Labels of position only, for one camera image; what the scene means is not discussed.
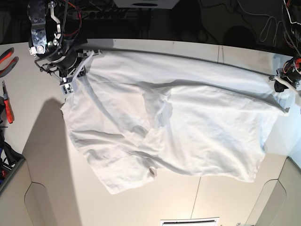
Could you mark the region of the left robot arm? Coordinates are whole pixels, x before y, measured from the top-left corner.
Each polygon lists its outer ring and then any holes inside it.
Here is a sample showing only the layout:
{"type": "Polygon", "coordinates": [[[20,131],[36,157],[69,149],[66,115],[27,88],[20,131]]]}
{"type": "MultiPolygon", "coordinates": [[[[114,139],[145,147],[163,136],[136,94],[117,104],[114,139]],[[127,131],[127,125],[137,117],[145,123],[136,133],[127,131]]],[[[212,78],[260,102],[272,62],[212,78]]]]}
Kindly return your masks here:
{"type": "Polygon", "coordinates": [[[282,4],[282,21],[284,26],[284,39],[296,54],[285,61],[281,68],[276,70],[276,75],[269,78],[274,81],[276,92],[285,89],[300,94],[297,87],[301,82],[301,2],[299,0],[285,0],[282,4]]]}

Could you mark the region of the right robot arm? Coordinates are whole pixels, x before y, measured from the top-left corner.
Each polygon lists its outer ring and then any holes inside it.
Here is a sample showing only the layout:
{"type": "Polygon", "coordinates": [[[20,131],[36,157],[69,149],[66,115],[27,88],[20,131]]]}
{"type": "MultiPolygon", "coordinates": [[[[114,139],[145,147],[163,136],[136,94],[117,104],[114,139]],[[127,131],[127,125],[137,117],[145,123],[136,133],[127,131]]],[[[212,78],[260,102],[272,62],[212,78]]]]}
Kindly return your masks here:
{"type": "Polygon", "coordinates": [[[35,65],[60,82],[65,94],[77,89],[76,79],[87,73],[86,63],[101,54],[99,49],[84,50],[86,39],[79,39],[82,12],[69,0],[31,0],[27,6],[31,22],[29,53],[35,65]]]}

